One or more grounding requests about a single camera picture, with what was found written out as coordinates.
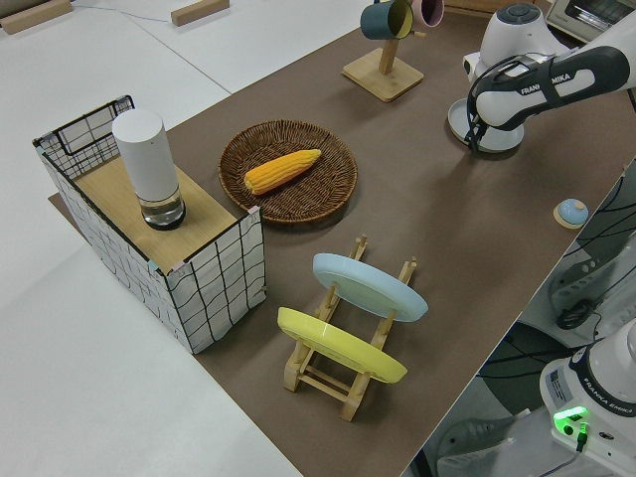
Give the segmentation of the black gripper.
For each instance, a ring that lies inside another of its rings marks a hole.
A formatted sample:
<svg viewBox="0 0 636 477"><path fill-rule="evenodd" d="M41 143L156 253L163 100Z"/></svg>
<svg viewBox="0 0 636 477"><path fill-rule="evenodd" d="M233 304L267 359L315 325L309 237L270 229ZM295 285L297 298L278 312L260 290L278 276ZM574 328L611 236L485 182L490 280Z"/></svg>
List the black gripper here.
<svg viewBox="0 0 636 477"><path fill-rule="evenodd" d="M485 90L485 80L477 79L471 85L467 95L467 125L465 140L471 151L477 152L481 141L488 130L488 124L477 111L477 98Z"/></svg>

